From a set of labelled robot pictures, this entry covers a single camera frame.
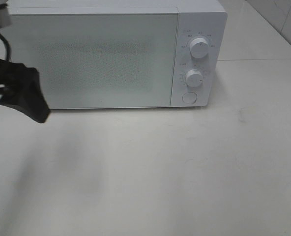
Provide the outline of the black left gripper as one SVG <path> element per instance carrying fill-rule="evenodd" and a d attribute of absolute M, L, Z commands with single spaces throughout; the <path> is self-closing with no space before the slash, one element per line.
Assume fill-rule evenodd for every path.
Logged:
<path fill-rule="evenodd" d="M 1 106 L 17 110 L 38 123 L 45 123 L 50 114 L 39 72 L 22 63 L 0 59 L 0 96 Z"/>

